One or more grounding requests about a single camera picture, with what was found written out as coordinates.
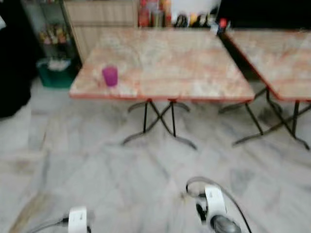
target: cable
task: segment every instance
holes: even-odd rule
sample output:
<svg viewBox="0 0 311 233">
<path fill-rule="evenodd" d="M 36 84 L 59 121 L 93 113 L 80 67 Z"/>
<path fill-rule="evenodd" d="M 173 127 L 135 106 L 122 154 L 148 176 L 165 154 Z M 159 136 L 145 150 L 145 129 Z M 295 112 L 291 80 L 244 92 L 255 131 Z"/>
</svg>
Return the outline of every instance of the cable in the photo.
<svg viewBox="0 0 311 233">
<path fill-rule="evenodd" d="M 250 229 L 250 227 L 249 227 L 249 225 L 248 225 L 248 223 L 246 221 L 246 218 L 245 218 L 241 208 L 239 207 L 237 202 L 234 200 L 234 198 L 231 196 L 231 194 L 227 190 L 225 190 L 220 184 L 216 183 L 215 181 L 213 181 L 213 180 L 211 180 L 209 178 L 202 177 L 202 176 L 197 176 L 197 177 L 193 177 L 193 178 L 189 179 L 187 181 L 187 183 L 186 183 L 186 192 L 187 192 L 187 194 L 189 196 L 191 196 L 193 198 L 197 198 L 197 197 L 199 197 L 199 198 L 206 198 L 205 193 L 195 194 L 195 193 L 192 193 L 191 191 L 189 191 L 189 185 L 194 183 L 194 182 L 205 182 L 205 183 L 208 183 L 208 184 L 213 184 L 213 185 L 218 186 L 221 189 L 221 191 L 224 192 L 227 195 L 227 197 L 233 202 L 233 204 L 237 207 L 237 209 L 239 210 L 239 212 L 240 212 L 240 214 L 241 214 L 241 216 L 242 216 L 242 218 L 243 218 L 243 220 L 244 220 L 244 222 L 246 224 L 248 232 L 252 233 L 252 231 L 251 231 L 251 229 Z"/>
<path fill-rule="evenodd" d="M 68 225 L 68 223 L 69 223 L 69 217 L 64 217 L 59 220 L 42 223 L 39 226 L 31 229 L 30 231 L 27 231 L 27 233 L 36 233 L 49 227 L 55 227 L 55 226 L 60 226 L 60 225 L 65 226 L 65 225 Z M 90 226 L 87 226 L 86 229 L 87 229 L 87 233 L 92 233 Z"/>
<path fill-rule="evenodd" d="M 65 219 L 65 218 L 42 223 L 41 225 L 39 225 L 39 226 L 37 226 L 37 227 L 35 227 L 35 228 L 33 228 L 33 229 L 27 231 L 27 233 L 36 233 L 36 232 L 39 232 L 39 231 L 41 231 L 41 230 L 44 230 L 44 229 L 46 229 L 46 228 L 48 228 L 48 227 L 58 226 L 58 225 L 60 225 L 60 224 L 63 223 L 63 220 L 64 220 L 64 219 Z"/>
</svg>

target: pink marble surface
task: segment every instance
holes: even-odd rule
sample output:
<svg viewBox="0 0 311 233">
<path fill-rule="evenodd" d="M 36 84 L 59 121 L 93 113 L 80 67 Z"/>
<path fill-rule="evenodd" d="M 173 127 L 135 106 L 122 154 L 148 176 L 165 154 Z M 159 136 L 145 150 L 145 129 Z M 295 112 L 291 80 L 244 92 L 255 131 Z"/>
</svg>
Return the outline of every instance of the pink marble surface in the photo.
<svg viewBox="0 0 311 233">
<path fill-rule="evenodd" d="M 102 68 L 118 68 L 107 87 Z M 107 28 L 70 89 L 73 98 L 243 100 L 254 92 L 208 31 Z"/>
<path fill-rule="evenodd" d="M 311 33 L 234 31 L 227 35 L 280 100 L 311 100 Z"/>
</svg>

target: folding table leg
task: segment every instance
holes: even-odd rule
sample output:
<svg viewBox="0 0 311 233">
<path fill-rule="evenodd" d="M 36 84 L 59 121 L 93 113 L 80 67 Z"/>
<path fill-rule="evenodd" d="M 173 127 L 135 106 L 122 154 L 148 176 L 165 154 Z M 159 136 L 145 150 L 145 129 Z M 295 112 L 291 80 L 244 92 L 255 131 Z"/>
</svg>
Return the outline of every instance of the folding table leg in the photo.
<svg viewBox="0 0 311 233">
<path fill-rule="evenodd" d="M 164 128 L 166 129 L 167 132 L 169 132 L 170 135 L 172 135 L 176 140 L 183 142 L 189 146 L 191 146 L 192 148 L 194 148 L 195 150 L 197 150 L 197 146 L 195 144 L 193 144 L 190 140 L 179 137 L 176 135 L 176 128 L 175 128 L 175 114 L 174 114 L 174 105 L 176 104 L 176 102 L 171 101 L 169 104 L 169 107 L 172 109 L 172 123 L 173 123 L 173 132 L 170 130 L 170 128 L 168 127 L 168 125 L 166 124 L 165 120 L 163 119 L 163 117 L 161 116 L 160 120 L 162 121 L 162 124 L 164 126 Z M 160 112 L 158 111 L 158 109 L 156 108 L 155 104 L 153 102 L 150 103 L 150 105 L 152 106 L 152 108 L 154 109 L 154 111 L 156 112 L 157 115 L 160 114 Z"/>
<path fill-rule="evenodd" d="M 171 108 L 171 105 L 169 104 L 163 111 L 162 113 L 160 113 L 158 110 L 156 111 L 157 114 L 157 118 L 149 125 L 147 126 L 147 110 L 148 110 L 148 104 L 151 104 L 153 109 L 156 108 L 154 103 L 151 100 L 147 100 L 145 102 L 142 103 L 136 103 L 134 105 L 132 105 L 129 108 L 129 111 L 132 111 L 136 108 L 139 108 L 141 106 L 145 106 L 145 113 L 144 113 L 144 125 L 143 125 L 143 130 L 139 133 L 135 133 L 133 135 L 128 136 L 126 139 L 123 140 L 122 145 L 125 145 L 126 143 L 128 143 L 129 141 L 136 139 L 138 137 L 143 136 L 145 133 L 148 133 L 155 125 L 156 123 L 161 120 L 163 124 L 165 124 L 165 126 L 167 127 L 165 121 L 162 119 L 163 116 L 166 114 L 166 112 Z"/>
<path fill-rule="evenodd" d="M 180 107 L 180 108 L 185 109 L 188 113 L 190 112 L 190 108 L 187 105 L 185 105 L 184 103 L 174 102 L 174 105 L 176 107 Z"/>
<path fill-rule="evenodd" d="M 295 102 L 295 107 L 294 107 L 294 114 L 293 114 L 293 125 L 292 128 L 290 128 L 290 126 L 287 124 L 287 122 L 285 121 L 285 119 L 283 118 L 283 116 L 280 114 L 280 112 L 277 110 L 277 108 L 274 106 L 273 103 L 271 103 L 270 100 L 270 93 L 267 92 L 266 95 L 267 101 L 270 104 L 271 108 L 273 109 L 274 113 L 277 115 L 277 117 L 280 119 L 280 121 L 282 122 L 282 124 L 285 126 L 285 128 L 287 129 L 287 131 L 290 133 L 290 135 L 298 142 L 302 143 L 305 148 L 307 150 L 310 150 L 309 145 L 302 139 L 296 137 L 296 126 L 297 126 L 297 117 L 298 117 L 298 112 L 299 112 L 299 101 Z"/>
<path fill-rule="evenodd" d="M 252 110 L 249 108 L 248 103 L 245 104 L 245 108 L 246 108 L 246 110 L 248 111 L 249 115 L 251 116 L 251 118 L 252 118 L 253 122 L 255 123 L 257 129 L 259 130 L 260 134 L 262 135 L 262 134 L 263 134 L 263 130 L 262 130 L 262 128 L 261 128 L 259 122 L 257 121 L 257 119 L 256 119 L 256 117 L 255 117 L 255 115 L 254 115 L 254 113 L 253 113 Z"/>
<path fill-rule="evenodd" d="M 254 100 L 257 99 L 259 96 L 263 95 L 265 92 L 266 92 L 267 88 L 265 87 L 264 89 L 260 90 L 254 97 Z M 219 114 L 222 114 L 222 113 L 225 113 L 227 111 L 230 111 L 230 110 L 234 110 L 234 109 L 237 109 L 237 108 L 240 108 L 242 107 L 243 105 L 245 105 L 245 102 L 241 102 L 241 103 L 235 103 L 235 104 L 231 104 L 231 105 L 228 105 L 222 109 L 220 109 L 218 111 Z"/>
<path fill-rule="evenodd" d="M 282 113 L 282 112 L 283 112 L 282 107 L 281 107 L 278 103 L 276 103 L 276 102 L 274 102 L 274 101 L 272 101 L 272 100 L 270 100 L 270 103 L 273 104 L 273 106 L 275 107 L 275 109 L 276 109 L 279 113 Z"/>
<path fill-rule="evenodd" d="M 127 111 L 130 113 L 130 112 L 133 111 L 134 109 L 143 107 L 143 106 L 146 104 L 146 102 L 148 102 L 148 101 L 144 101 L 144 102 L 140 102 L 140 103 L 135 103 L 135 104 L 131 105 L 131 106 L 128 108 Z"/>
<path fill-rule="evenodd" d="M 300 115 L 306 113 L 308 110 L 311 109 L 311 104 L 307 107 L 305 107 L 303 110 L 301 110 L 300 112 L 298 112 L 298 114 L 296 115 L 296 117 L 299 117 Z M 293 120 L 294 116 L 291 116 L 291 117 L 288 117 L 285 120 L 285 122 L 289 122 L 291 120 Z M 254 134 L 254 135 L 251 135 L 251 136 L 247 136 L 247 137 L 244 137 L 236 142 L 233 143 L 233 145 L 237 145 L 237 144 L 240 144 L 240 143 L 243 143 L 243 142 L 246 142 L 248 140 L 251 140 L 251 139 L 256 139 L 256 138 L 259 138 L 259 137 L 262 137 L 262 136 L 265 136 L 265 135 L 268 135 L 269 133 L 272 133 L 274 131 L 276 131 L 277 129 L 281 128 L 283 126 L 283 123 L 280 122 L 278 123 L 277 125 L 275 126 L 272 126 L 271 128 L 269 128 L 268 130 L 265 130 L 263 131 L 262 133 L 257 133 L 257 134 Z"/>
</svg>

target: green bin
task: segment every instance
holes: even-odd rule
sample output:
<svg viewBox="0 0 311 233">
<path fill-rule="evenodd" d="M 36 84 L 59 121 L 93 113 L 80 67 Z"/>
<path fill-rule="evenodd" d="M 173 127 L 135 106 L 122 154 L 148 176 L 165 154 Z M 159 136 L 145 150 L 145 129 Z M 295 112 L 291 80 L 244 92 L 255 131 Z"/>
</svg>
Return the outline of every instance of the green bin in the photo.
<svg viewBox="0 0 311 233">
<path fill-rule="evenodd" d="M 71 59 L 63 60 L 68 62 L 68 66 L 63 70 L 49 69 L 50 59 L 40 59 L 36 63 L 36 67 L 45 87 L 51 88 L 69 88 L 78 73 L 78 69 Z"/>
</svg>

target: purple cup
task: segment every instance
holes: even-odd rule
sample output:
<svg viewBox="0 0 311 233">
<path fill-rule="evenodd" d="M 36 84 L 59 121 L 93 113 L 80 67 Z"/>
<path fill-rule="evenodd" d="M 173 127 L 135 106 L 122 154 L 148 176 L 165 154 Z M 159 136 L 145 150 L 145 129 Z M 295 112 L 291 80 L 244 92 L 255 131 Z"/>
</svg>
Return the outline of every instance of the purple cup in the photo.
<svg viewBox="0 0 311 233">
<path fill-rule="evenodd" d="M 107 86 L 118 84 L 118 69 L 114 66 L 107 66 L 102 70 L 103 77 Z"/>
</svg>

